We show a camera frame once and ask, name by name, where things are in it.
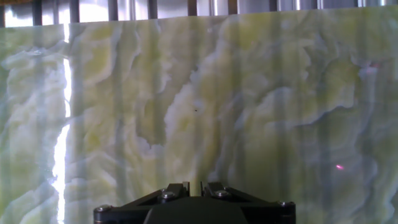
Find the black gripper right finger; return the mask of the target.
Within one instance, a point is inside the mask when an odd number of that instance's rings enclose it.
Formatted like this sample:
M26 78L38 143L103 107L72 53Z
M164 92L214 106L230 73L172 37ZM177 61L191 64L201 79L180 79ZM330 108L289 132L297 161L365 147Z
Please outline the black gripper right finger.
M200 187L201 196L210 201L205 214L215 223L295 224L294 202L268 202L220 182Z

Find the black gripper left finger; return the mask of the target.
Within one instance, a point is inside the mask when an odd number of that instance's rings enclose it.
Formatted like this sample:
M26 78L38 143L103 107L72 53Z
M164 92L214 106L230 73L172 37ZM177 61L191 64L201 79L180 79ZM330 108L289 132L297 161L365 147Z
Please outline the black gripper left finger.
M155 206L189 196L189 182L169 184L165 189L156 190L120 207L108 204L96 207L94 224L141 224Z

